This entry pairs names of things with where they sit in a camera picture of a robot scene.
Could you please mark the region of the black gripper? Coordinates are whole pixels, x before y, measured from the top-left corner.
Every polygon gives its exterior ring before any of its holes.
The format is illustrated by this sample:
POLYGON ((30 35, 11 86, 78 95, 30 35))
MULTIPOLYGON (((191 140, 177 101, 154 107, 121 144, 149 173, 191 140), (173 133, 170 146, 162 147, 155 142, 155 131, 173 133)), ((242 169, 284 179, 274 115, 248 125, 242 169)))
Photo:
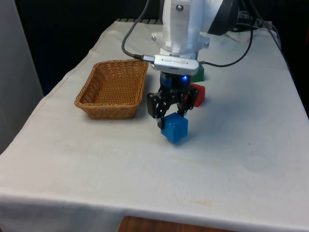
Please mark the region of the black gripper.
POLYGON ((197 101, 199 90, 195 87, 185 89, 180 100, 175 89, 184 89, 190 86, 191 76, 185 74, 160 73, 160 88, 156 93, 147 94, 148 114, 157 120, 160 129, 165 128, 165 114, 171 105, 177 103, 180 116, 184 116, 188 110, 192 110, 197 101))

